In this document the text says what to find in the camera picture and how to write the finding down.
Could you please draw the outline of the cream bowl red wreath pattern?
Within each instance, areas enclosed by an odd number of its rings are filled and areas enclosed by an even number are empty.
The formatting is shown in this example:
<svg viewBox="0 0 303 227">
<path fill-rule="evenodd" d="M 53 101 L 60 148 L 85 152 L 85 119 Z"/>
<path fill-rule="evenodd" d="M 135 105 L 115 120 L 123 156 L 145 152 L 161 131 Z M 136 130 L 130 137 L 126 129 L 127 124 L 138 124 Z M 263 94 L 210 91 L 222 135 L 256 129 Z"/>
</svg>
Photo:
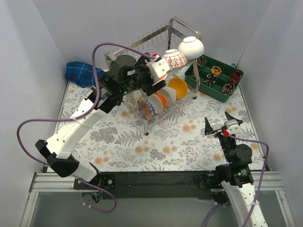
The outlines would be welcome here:
<svg viewBox="0 0 303 227">
<path fill-rule="evenodd" d="M 164 80 L 166 77 L 167 77 L 167 73 L 164 74 L 163 76 L 160 76 L 160 77 L 159 77 L 158 75 L 155 75 L 155 76 L 153 77 L 153 79 L 154 79 L 154 84 L 159 83 L 160 81 Z"/>
</svg>

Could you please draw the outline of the white bowl red diamond pattern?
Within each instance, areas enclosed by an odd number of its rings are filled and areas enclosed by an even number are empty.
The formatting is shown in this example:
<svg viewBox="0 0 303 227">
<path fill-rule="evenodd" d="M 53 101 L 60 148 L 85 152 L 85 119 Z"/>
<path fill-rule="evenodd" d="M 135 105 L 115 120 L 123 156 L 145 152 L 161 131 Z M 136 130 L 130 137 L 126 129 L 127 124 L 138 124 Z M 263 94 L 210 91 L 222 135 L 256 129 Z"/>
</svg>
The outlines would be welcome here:
<svg viewBox="0 0 303 227">
<path fill-rule="evenodd" d="M 187 64 L 184 54 L 177 49 L 166 50 L 162 58 L 168 62 L 171 69 L 179 68 Z"/>
</svg>

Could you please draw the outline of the plain white ribbed bowl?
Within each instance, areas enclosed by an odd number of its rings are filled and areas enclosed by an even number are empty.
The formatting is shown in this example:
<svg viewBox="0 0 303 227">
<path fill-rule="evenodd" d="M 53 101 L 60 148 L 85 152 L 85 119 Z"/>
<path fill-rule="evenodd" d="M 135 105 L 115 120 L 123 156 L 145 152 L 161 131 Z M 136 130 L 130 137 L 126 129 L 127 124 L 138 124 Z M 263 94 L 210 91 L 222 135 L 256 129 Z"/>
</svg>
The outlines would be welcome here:
<svg viewBox="0 0 303 227">
<path fill-rule="evenodd" d="M 188 36 L 179 44 L 178 51 L 181 52 L 187 60 L 193 60 L 204 54 L 205 47 L 198 38 Z"/>
</svg>

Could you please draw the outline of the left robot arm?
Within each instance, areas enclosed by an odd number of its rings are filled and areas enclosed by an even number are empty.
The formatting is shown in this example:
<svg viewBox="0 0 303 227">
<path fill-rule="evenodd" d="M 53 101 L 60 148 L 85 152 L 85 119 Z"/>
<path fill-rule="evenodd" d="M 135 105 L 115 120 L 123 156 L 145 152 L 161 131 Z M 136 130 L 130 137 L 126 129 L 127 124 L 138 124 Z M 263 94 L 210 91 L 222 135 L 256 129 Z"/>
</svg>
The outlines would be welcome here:
<svg viewBox="0 0 303 227">
<path fill-rule="evenodd" d="M 125 95 L 142 90 L 150 96 L 163 88 L 169 70 L 168 62 L 159 55 L 151 58 L 144 54 L 139 60 L 118 56 L 83 98 L 70 122 L 48 139 L 38 140 L 35 147 L 60 177 L 73 175 L 84 180 L 90 189 L 98 188 L 101 178 L 97 168 L 77 160 L 72 150 L 94 124 L 122 103 Z"/>
</svg>

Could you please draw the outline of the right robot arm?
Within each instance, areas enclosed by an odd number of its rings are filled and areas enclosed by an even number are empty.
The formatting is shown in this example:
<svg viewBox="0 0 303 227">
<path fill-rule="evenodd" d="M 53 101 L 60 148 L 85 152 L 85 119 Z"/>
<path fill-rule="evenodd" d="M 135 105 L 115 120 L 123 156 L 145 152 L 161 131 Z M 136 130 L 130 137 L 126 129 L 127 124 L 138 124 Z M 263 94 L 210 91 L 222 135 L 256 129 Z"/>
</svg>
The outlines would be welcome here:
<svg viewBox="0 0 303 227">
<path fill-rule="evenodd" d="M 228 201 L 236 215 L 240 227 L 267 227 L 268 224 L 262 213 L 258 196 L 267 166 L 269 146 L 257 140 L 247 140 L 236 137 L 241 131 L 242 120 L 236 119 L 225 112 L 227 121 L 224 126 L 214 130 L 208 119 L 205 118 L 205 135 L 213 134 L 219 139 L 227 164 L 215 168 L 214 182 L 223 188 Z M 255 188 L 254 179 L 249 165 L 252 163 L 252 148 L 247 144 L 237 144 L 237 141 L 258 143 L 266 146 L 266 155 L 261 170 L 258 188 Z"/>
</svg>

